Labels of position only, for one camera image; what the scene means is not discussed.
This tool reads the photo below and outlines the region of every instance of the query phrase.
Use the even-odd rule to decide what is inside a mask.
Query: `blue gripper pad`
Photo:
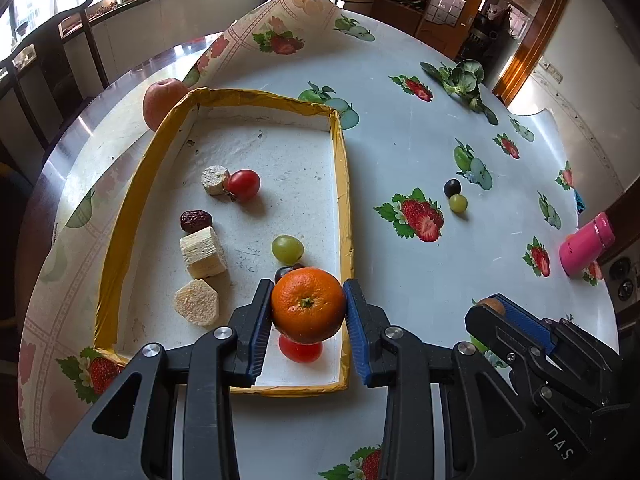
[[[553,353],[556,345],[551,340],[551,332],[537,317],[501,294],[494,294],[491,297],[504,305],[507,321],[517,326],[533,341],[542,346],[546,355]]]
[[[347,298],[346,322],[347,330],[349,332],[349,341],[351,343],[353,363],[356,366],[356,371],[360,376],[362,383],[369,384],[372,375],[371,365],[369,363],[369,343],[365,336],[362,320],[360,319],[360,314],[356,307],[356,299],[349,282],[344,282],[342,290]]]
[[[249,359],[247,375],[253,381],[262,373],[264,355],[267,352],[267,343],[271,333],[271,289],[268,289],[267,298],[262,302],[254,330],[249,343]]]

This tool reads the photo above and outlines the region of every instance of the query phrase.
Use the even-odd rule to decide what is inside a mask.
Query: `red apple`
[[[145,98],[142,101],[142,116],[145,118],[146,125],[156,131],[169,110],[188,92],[189,89],[184,83],[174,78],[153,83],[146,89]]]
[[[278,346],[286,358],[297,363],[312,363],[318,359],[322,353],[322,342],[303,345],[295,343],[283,335],[280,335],[278,339]]]

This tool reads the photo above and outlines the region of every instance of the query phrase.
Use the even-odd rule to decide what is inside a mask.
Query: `silver bolt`
[[[458,345],[458,352],[460,352],[462,355],[473,355],[476,353],[476,347],[473,345],[473,343],[463,341]]]
[[[213,331],[213,337],[216,339],[229,339],[233,332],[233,329],[228,326],[219,326]]]
[[[399,326],[388,326],[385,328],[385,335],[389,339],[400,339],[404,335],[404,330]]]
[[[158,343],[149,343],[142,347],[142,355],[144,357],[155,357],[160,353],[160,345]]]

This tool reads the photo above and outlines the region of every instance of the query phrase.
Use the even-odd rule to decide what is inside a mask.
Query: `robotic claw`
[[[229,388],[251,386],[262,370],[272,288],[262,280],[228,326],[193,345],[142,348],[51,460],[46,478],[169,479],[175,386],[187,384],[182,477],[238,479]],[[623,362],[578,326],[540,321],[496,294],[505,316],[477,304],[465,323],[510,365],[510,387],[471,343],[423,343],[368,304],[356,280],[344,291],[356,370],[369,388],[388,386],[380,479],[433,479],[431,383],[440,385],[447,480],[637,477],[624,464],[637,449],[640,352]]]

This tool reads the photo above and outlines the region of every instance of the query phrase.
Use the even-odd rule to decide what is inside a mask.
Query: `cup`
[[[600,213],[560,245],[560,263],[564,272],[568,276],[580,275],[585,267],[588,267],[615,241],[616,237],[607,215]]]

